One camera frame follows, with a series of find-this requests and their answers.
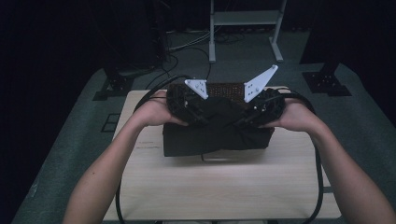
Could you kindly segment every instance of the black stand base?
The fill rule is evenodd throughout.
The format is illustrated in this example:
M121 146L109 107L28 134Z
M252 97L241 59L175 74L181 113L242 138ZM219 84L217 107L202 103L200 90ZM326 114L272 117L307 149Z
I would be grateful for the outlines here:
M118 76L107 78L100 91L93 96L93 101L105 101L108 97L126 96L134 84L133 78Z
M320 72L304 72L303 77L312 93L327 93L329 96L351 96L346 86L341 85L335 75Z

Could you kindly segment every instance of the forearm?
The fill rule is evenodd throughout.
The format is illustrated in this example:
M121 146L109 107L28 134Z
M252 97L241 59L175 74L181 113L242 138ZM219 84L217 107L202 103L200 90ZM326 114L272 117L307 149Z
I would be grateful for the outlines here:
M395 212L384 194L350 158L329 128L320 122L311 136L338 206L348 222L396 223Z
M67 205L64 223L100 223L120 183L142 126L130 118L119 134L78 181Z

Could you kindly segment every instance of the person's right hand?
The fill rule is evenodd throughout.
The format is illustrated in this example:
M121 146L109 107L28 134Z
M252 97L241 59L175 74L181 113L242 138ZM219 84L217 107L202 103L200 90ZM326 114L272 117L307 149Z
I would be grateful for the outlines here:
M322 121L297 99L286 99L282 116L263 127L282 127L290 131L312 133Z

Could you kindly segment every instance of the dark background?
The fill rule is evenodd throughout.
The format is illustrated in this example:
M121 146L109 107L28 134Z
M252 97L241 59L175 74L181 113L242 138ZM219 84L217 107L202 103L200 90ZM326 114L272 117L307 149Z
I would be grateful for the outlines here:
M164 31L208 29L209 2L18 1L0 5L1 209L14 217L81 90L99 68L161 64ZM216 9L279 1L216 1ZM395 1L289 0L282 29L311 30L302 63L340 59L396 123Z

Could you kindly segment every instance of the gray carpet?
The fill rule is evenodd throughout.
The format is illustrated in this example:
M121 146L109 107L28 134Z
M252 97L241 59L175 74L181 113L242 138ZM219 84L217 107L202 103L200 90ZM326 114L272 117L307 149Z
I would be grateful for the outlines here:
M396 207L395 128L363 88L359 77L344 65L340 65L335 74L348 87L352 96L329 97L327 94L310 92L302 72L318 71L322 64L299 64L308 35L308 32L280 34L278 43L285 62L278 64L279 69L269 86L288 86L307 97L317 110L318 116L331 127L347 152L384 191L393 207ZM269 33L237 35L232 38L244 39L232 44L217 44L217 62L211 66L208 82L247 81L276 63L268 36ZM172 34L169 36L169 43L178 46L196 37L197 35ZM207 41L195 47L207 52ZM184 49L173 55L178 58L178 65L170 72L171 75L185 74L197 78L206 76L209 64L200 50ZM168 58L163 67L169 69L175 62L174 58ZM151 74L136 78L132 89L145 89L162 72L162 69L157 69ZM62 221L73 187L112 139L112 132L102 132L108 114L120 113L122 110L124 96L109 97L106 101L92 100L105 80L103 70L92 75L13 223ZM279 220L279 223L301 222ZM345 221L340 217L315 220L314 223Z

